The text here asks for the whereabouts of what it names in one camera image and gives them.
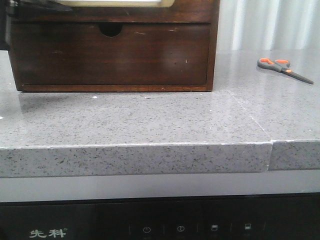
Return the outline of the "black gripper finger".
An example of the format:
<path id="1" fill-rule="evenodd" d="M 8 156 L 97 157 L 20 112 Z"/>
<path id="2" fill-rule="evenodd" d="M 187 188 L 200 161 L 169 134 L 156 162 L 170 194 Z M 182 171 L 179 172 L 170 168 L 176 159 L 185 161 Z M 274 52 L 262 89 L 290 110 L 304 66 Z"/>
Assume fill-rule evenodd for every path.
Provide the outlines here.
<path id="1" fill-rule="evenodd" d="M 67 13 L 73 8 L 55 0 L 5 0 L 4 12 L 13 18 L 18 18 L 26 13 L 39 15 L 46 12 Z"/>

